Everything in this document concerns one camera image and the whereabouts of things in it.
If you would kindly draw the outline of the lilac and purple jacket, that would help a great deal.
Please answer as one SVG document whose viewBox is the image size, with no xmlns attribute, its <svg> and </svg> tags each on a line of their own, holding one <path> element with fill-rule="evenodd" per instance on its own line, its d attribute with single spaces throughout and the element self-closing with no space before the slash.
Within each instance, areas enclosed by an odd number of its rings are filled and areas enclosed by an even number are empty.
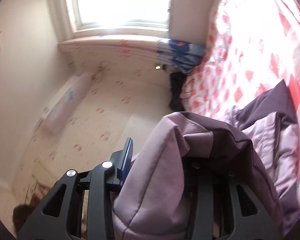
<svg viewBox="0 0 300 240">
<path fill-rule="evenodd" d="M 241 215 L 258 210 L 248 186 L 269 218 L 266 226 L 286 235 L 300 218 L 297 198 L 299 126 L 284 81 L 263 92 L 225 121 L 188 112 L 164 116 L 136 155 L 114 198 L 116 239 L 183 239 L 195 188 L 208 197 L 205 225 L 233 232 L 229 183 L 237 185 Z"/>
</svg>

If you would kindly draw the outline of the blue patterned left curtain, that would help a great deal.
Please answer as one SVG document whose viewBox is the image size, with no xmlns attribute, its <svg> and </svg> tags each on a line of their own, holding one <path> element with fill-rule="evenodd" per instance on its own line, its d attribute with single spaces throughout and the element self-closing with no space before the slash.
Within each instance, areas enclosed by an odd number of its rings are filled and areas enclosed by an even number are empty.
<svg viewBox="0 0 300 240">
<path fill-rule="evenodd" d="M 183 74 L 190 73 L 205 55 L 206 48 L 195 43 L 164 38 L 157 45 L 158 60 L 174 66 Z"/>
</svg>

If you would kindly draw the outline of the window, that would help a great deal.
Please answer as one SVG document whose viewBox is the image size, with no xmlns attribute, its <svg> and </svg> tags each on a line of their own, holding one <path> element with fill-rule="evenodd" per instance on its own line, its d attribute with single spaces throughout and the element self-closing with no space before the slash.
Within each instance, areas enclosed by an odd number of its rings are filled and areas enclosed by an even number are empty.
<svg viewBox="0 0 300 240">
<path fill-rule="evenodd" d="M 169 30 L 171 0 L 70 0 L 77 30 Z"/>
</svg>

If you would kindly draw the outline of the pink checkered plastic bed cover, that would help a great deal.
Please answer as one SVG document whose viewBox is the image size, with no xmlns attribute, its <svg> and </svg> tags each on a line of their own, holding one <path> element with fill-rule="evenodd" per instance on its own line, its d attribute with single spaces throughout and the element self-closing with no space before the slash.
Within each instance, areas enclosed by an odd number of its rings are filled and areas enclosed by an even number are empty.
<svg viewBox="0 0 300 240">
<path fill-rule="evenodd" d="M 222 120 L 232 107 L 245 107 L 280 81 L 290 90 L 300 131 L 300 5 L 216 0 L 206 55 L 182 88 L 185 110 Z M 300 163 L 297 196 L 300 204 Z"/>
</svg>

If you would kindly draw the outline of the white wall air conditioner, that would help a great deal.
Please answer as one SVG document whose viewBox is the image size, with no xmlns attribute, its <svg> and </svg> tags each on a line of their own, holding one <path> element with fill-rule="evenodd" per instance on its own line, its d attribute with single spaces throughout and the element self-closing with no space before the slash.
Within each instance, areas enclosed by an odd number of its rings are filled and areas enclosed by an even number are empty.
<svg viewBox="0 0 300 240">
<path fill-rule="evenodd" d="M 49 133 L 56 135 L 61 132 L 70 116 L 88 94 L 91 83 L 90 73 L 74 75 L 53 96 L 41 114 L 43 127 Z"/>
</svg>

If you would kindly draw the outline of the black clothing pile by wall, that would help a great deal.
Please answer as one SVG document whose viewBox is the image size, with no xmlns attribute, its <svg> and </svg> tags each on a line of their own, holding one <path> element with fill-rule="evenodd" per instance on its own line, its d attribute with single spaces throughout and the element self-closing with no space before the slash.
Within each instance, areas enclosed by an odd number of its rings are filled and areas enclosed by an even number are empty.
<svg viewBox="0 0 300 240">
<path fill-rule="evenodd" d="M 169 108 L 175 112 L 184 112 L 185 109 L 183 107 L 180 94 L 183 87 L 183 83 L 186 80 L 186 75 L 182 72 L 173 72 L 169 76 L 170 80 L 170 92 L 171 92 L 171 100 L 169 103 Z"/>
</svg>

